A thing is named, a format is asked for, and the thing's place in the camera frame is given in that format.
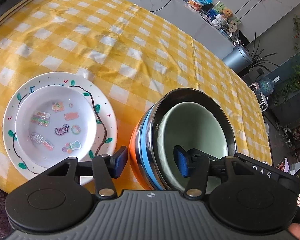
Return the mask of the person's hand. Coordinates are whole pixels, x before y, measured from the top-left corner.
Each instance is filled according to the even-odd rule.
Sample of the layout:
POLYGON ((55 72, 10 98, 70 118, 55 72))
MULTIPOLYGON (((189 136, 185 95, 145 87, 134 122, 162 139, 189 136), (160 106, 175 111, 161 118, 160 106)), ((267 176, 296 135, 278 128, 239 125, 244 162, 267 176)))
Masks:
POLYGON ((288 231, 298 240, 300 240, 300 224, 292 223, 288 227, 288 231))

